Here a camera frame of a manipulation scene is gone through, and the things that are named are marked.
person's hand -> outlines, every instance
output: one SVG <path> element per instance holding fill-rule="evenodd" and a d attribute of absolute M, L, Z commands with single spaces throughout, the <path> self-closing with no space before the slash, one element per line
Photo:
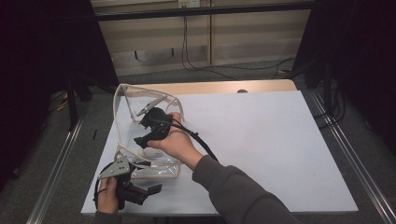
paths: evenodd
<path fill-rule="evenodd" d="M 179 113 L 170 113 L 174 124 L 181 123 Z M 203 155 L 194 147 L 190 136 L 179 128 L 171 127 L 168 136 L 163 140 L 148 141 L 149 147 L 163 150 L 166 154 L 185 163 L 190 169 L 194 170 L 196 163 Z"/>
<path fill-rule="evenodd" d="M 117 179 L 110 177 L 102 179 L 98 195 L 98 211 L 109 214 L 119 212 L 119 199 L 116 196 Z"/>

black device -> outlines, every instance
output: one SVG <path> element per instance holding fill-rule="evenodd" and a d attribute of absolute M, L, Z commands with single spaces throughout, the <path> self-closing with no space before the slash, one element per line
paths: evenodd
<path fill-rule="evenodd" d="M 162 109 L 151 108 L 140 121 L 143 127 L 150 127 L 151 132 L 143 137 L 134 138 L 134 141 L 142 148 L 146 148 L 149 140 L 163 140 L 169 134 L 171 128 L 169 123 L 172 123 L 172 120 L 172 116 L 165 114 Z"/>
<path fill-rule="evenodd" d="M 143 125 L 145 128 L 150 127 L 151 132 L 143 137 L 137 137 L 134 139 L 134 141 L 139 146 L 141 146 L 142 148 L 146 148 L 148 146 L 149 140 L 163 140 L 169 134 L 171 126 L 173 126 L 188 133 L 204 148 L 204 150 L 210 157 L 212 157 L 213 160 L 219 161 L 218 158 L 216 158 L 215 154 L 213 154 L 212 150 L 210 150 L 210 147 L 204 142 L 204 140 L 202 140 L 198 136 L 198 133 L 194 133 L 188 130 L 180 123 L 178 125 L 173 123 L 172 116 L 165 114 L 165 112 L 158 107 L 153 107 L 153 105 L 156 105 L 159 102 L 160 101 L 155 100 L 154 104 L 148 104 L 141 112 L 146 113 L 146 115 L 145 117 L 143 117 L 142 121 L 140 121 L 140 124 Z"/>
<path fill-rule="evenodd" d="M 100 191 L 97 191 L 99 186 L 99 179 L 115 176 L 117 178 L 116 195 L 119 199 L 119 210 L 125 207 L 125 201 L 130 203 L 137 203 L 142 205 L 148 196 L 161 192 L 163 185 L 155 185 L 148 189 L 141 189 L 131 183 L 131 174 L 136 169 L 136 166 L 128 162 L 126 157 L 121 157 L 118 160 L 107 165 L 102 173 L 98 176 L 95 185 L 95 193 L 93 200 L 97 208 L 97 201 Z"/>

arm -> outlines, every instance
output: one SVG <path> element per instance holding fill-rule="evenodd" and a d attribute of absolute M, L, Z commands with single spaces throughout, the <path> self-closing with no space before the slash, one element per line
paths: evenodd
<path fill-rule="evenodd" d="M 118 215 L 119 200 L 116 196 L 117 179 L 111 177 L 100 182 L 98 207 L 93 224 L 121 224 L 122 216 Z"/>
<path fill-rule="evenodd" d="M 204 156 L 192 179 L 209 191 L 210 201 L 227 223 L 299 223 L 275 195 L 236 167 Z"/>
<path fill-rule="evenodd" d="M 180 122 L 178 113 L 171 115 Z M 172 127 L 165 139 L 149 141 L 148 145 L 192 169 L 192 179 L 208 190 L 211 202 L 227 223 L 299 223 L 275 195 L 236 167 L 224 167 L 203 156 L 178 128 Z"/>

wall outlet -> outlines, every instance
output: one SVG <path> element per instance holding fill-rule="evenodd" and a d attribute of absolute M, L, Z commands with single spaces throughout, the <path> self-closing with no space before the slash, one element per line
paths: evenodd
<path fill-rule="evenodd" d="M 178 8 L 189 7 L 190 0 L 178 0 Z"/>
<path fill-rule="evenodd" d="M 190 7 L 199 7 L 201 0 L 190 0 Z"/>

black cable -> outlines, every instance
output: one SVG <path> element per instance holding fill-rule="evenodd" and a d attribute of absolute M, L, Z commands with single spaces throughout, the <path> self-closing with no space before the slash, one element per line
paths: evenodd
<path fill-rule="evenodd" d="M 103 170 L 100 172 L 100 174 L 107 169 L 108 167 L 110 167 L 110 165 L 113 164 L 113 162 L 109 163 L 107 166 L 105 166 L 105 168 L 103 168 Z M 99 193 L 102 192 L 104 189 L 101 189 L 98 191 L 98 187 L 99 187 L 99 179 L 96 180 L 96 184 L 95 184 L 95 192 L 93 194 L 93 201 L 95 202 L 95 207 L 96 209 L 98 208 L 98 196 Z"/>
<path fill-rule="evenodd" d="M 186 65 L 184 64 L 184 50 L 186 50 L 187 62 L 189 63 L 189 65 L 190 65 L 193 69 L 187 68 Z M 189 60 L 189 53 L 188 53 L 188 50 L 187 50 L 187 18 L 186 18 L 186 17 L 184 17 L 184 38 L 183 38 L 183 47 L 182 47 L 182 49 L 181 49 L 181 63 L 183 64 L 183 67 L 184 67 L 187 71 L 192 71 L 192 72 L 196 72 L 196 71 L 207 71 L 207 72 L 215 73 L 215 74 L 221 75 L 222 77 L 227 77 L 227 78 L 229 78 L 229 79 L 231 79 L 231 80 L 237 81 L 236 78 L 229 77 L 229 76 L 226 76 L 226 75 L 224 75 L 224 74 L 222 74 L 222 73 L 220 73 L 220 72 L 208 70 L 208 69 L 205 69 L 205 68 L 197 68 L 197 67 L 193 66 L 193 65 L 190 63 L 190 60 Z"/>
<path fill-rule="evenodd" d="M 338 115 L 340 114 L 340 112 L 341 112 L 341 106 L 340 106 L 340 101 L 339 101 L 339 97 L 338 97 L 338 92 L 339 92 L 339 89 L 337 88 L 336 90 L 335 90 L 335 94 L 334 94 L 334 99 L 333 99 L 333 101 L 334 101 L 334 104 L 333 104 L 333 106 L 332 106 L 332 113 L 333 114 L 335 114 L 335 118 L 338 118 Z"/>
<path fill-rule="evenodd" d="M 186 127 L 184 127 L 180 122 L 178 122 L 176 120 L 176 122 L 180 125 L 174 124 L 172 122 L 168 122 L 168 121 L 164 121 L 164 120 L 158 120 L 158 119 L 150 119 L 151 121 L 155 121 L 155 122 L 159 122 L 162 124 L 167 124 L 170 125 L 172 127 L 175 128 L 179 128 L 180 130 L 186 132 L 189 134 L 189 136 L 191 136 L 195 141 L 197 141 L 197 143 L 199 143 L 199 145 L 201 145 L 201 147 L 204 148 L 204 150 L 207 152 L 207 154 L 215 161 L 219 161 L 218 158 L 215 156 L 215 154 L 212 152 L 212 150 L 210 149 L 210 147 L 204 142 L 204 140 L 202 140 L 201 137 L 198 136 L 198 133 L 194 133 L 192 131 L 190 131 L 189 129 L 187 129 Z"/>
<path fill-rule="evenodd" d="M 311 62 L 306 63 L 306 64 L 300 66 L 299 68 L 295 69 L 290 74 L 288 74 L 286 77 L 283 77 L 283 79 L 292 80 L 292 79 L 296 78 L 297 76 L 299 76 L 300 74 L 302 74 L 305 71 L 305 69 L 309 69 L 311 66 L 314 66 L 318 62 L 319 62 L 318 59 L 314 59 Z"/>
<path fill-rule="evenodd" d="M 314 119 L 321 118 L 321 117 L 323 117 L 323 116 L 325 116 L 325 115 L 333 114 L 333 111 L 334 111 L 335 109 L 337 109 L 337 115 L 336 115 L 336 117 L 338 116 L 338 114 L 339 114 L 339 112 L 340 112 L 340 105 L 339 105 L 339 101 L 338 101 L 338 92 L 339 92 L 339 88 L 337 87 L 337 88 L 335 89 L 335 95 L 334 95 L 334 97 L 333 97 L 333 99 L 332 99 L 332 101 L 333 101 L 333 103 L 332 103 L 332 108 L 327 108 L 326 111 L 325 111 L 324 113 L 321 113 L 321 114 L 318 114 L 318 115 L 313 115 Z"/>
<path fill-rule="evenodd" d="M 187 62 L 193 69 L 187 68 L 186 65 L 184 64 L 184 51 L 186 53 Z M 287 59 L 285 59 L 285 60 L 283 60 L 283 61 L 281 61 L 279 63 L 273 64 L 273 65 L 270 65 L 270 66 L 266 66 L 266 67 L 259 67 L 259 68 L 246 68 L 246 67 L 239 67 L 239 66 L 232 66 L 232 65 L 212 65 L 212 66 L 205 66 L 205 67 L 201 67 L 201 68 L 195 67 L 190 62 L 190 59 L 189 59 L 189 52 L 188 52 L 188 45 L 187 45 L 187 17 L 184 17 L 184 35 L 183 35 L 183 47 L 182 47 L 182 50 L 181 50 L 181 62 L 183 64 L 183 67 L 187 71 L 208 71 L 208 72 L 216 73 L 218 75 L 221 75 L 223 77 L 227 77 L 229 79 L 232 79 L 232 80 L 236 81 L 237 79 L 234 78 L 234 77 L 229 77 L 229 76 L 226 76 L 226 75 L 224 75 L 224 74 L 222 74 L 220 72 L 216 72 L 216 71 L 208 70 L 208 69 L 210 69 L 210 68 L 233 68 L 233 69 L 257 71 L 257 70 L 270 69 L 270 68 L 273 68 L 273 67 L 279 67 L 282 63 L 285 63 L 285 62 L 288 62 L 288 61 L 293 61 L 293 60 L 295 60 L 294 57 L 289 57 L 289 58 L 287 58 Z"/>
<path fill-rule="evenodd" d="M 324 124 L 324 125 L 322 125 L 322 126 L 319 126 L 319 127 L 318 127 L 319 129 L 323 129 L 323 128 L 326 128 L 326 127 L 331 127 L 331 126 L 333 126 L 333 125 L 339 123 L 339 122 L 344 118 L 345 113 L 346 113 L 345 96 L 344 96 L 344 94 L 343 94 L 341 91 L 339 91 L 339 92 L 340 92 L 340 94 L 341 94 L 341 99 L 342 99 L 342 102 L 343 102 L 343 106 L 342 106 L 343 109 L 341 109 L 341 106 L 339 105 L 339 113 L 337 112 L 337 115 L 336 115 L 335 117 L 333 117 L 328 123 L 326 123 L 326 124 Z"/>

